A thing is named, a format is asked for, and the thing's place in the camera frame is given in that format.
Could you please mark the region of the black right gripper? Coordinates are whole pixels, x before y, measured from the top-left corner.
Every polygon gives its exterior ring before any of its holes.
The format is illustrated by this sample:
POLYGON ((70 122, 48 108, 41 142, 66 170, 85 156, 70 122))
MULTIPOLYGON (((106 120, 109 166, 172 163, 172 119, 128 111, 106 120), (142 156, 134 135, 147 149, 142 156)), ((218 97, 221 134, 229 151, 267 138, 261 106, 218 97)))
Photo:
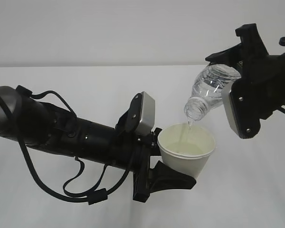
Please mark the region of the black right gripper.
MULTIPOLYGON (((205 58, 210 65, 224 64, 241 71, 254 92, 260 120, 274 111, 285 113, 285 52, 271 55, 267 51, 256 24, 245 24, 236 29, 241 43, 205 58)), ((279 45, 285 47, 285 37, 279 45)))

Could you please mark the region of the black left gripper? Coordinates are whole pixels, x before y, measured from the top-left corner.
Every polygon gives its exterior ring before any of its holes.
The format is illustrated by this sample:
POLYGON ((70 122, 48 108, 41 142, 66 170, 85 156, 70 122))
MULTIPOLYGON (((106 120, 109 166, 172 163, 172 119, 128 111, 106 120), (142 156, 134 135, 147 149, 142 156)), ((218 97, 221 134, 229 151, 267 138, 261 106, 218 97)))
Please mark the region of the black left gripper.
POLYGON ((162 128, 156 127, 147 136, 135 135, 132 139, 133 149, 133 200, 146 202, 151 193, 164 190, 191 190, 196 180, 194 177, 180 173, 161 161, 150 169, 152 156, 160 156, 157 144, 162 128))

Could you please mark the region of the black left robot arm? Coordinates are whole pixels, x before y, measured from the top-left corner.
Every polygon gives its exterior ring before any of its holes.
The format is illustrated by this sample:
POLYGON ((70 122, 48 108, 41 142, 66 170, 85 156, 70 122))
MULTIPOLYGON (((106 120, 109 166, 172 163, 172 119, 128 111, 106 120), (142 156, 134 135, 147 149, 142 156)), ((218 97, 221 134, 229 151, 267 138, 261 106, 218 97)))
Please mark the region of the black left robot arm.
POLYGON ((47 194, 66 202, 90 205, 107 200, 130 172, 133 173, 133 199, 145 202, 151 193, 162 190, 190 190, 196 180, 161 161, 150 167, 150 158, 159 156, 160 128, 154 127, 155 100, 146 92, 137 93, 128 110, 110 127, 79 118, 70 106, 61 108, 42 102, 49 94, 33 94, 23 86, 0 86, 0 137, 17 141, 35 183, 47 194), (85 168, 84 160, 104 167, 124 170, 110 189, 99 188, 59 194, 39 178, 28 148, 73 157, 85 168))

